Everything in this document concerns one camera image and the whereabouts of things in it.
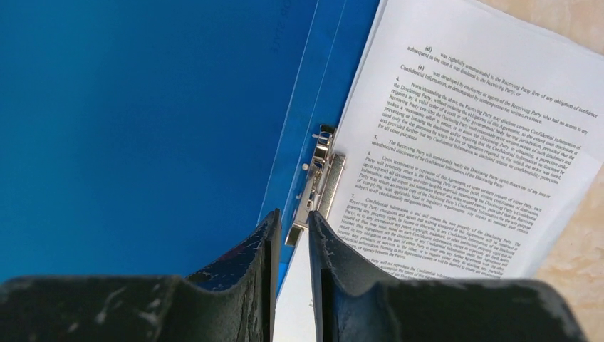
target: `tan countertop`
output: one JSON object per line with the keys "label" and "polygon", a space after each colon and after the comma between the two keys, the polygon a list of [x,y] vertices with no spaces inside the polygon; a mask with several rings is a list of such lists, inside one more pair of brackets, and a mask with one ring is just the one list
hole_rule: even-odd
{"label": "tan countertop", "polygon": [[[604,0],[480,1],[604,54]],[[590,341],[604,341],[604,168],[536,276],[566,298]]]}

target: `white paper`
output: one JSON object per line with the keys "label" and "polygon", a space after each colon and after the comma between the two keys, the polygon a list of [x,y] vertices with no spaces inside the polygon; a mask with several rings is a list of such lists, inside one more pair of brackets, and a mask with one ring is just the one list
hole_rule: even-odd
{"label": "white paper", "polygon": [[302,232],[277,298],[275,342],[316,341],[308,232]]}
{"label": "white paper", "polygon": [[[604,160],[602,56],[475,1],[389,0],[376,22],[328,221],[400,278],[532,276]],[[300,248],[277,315],[314,332]],[[277,342],[314,341],[281,327]]]}

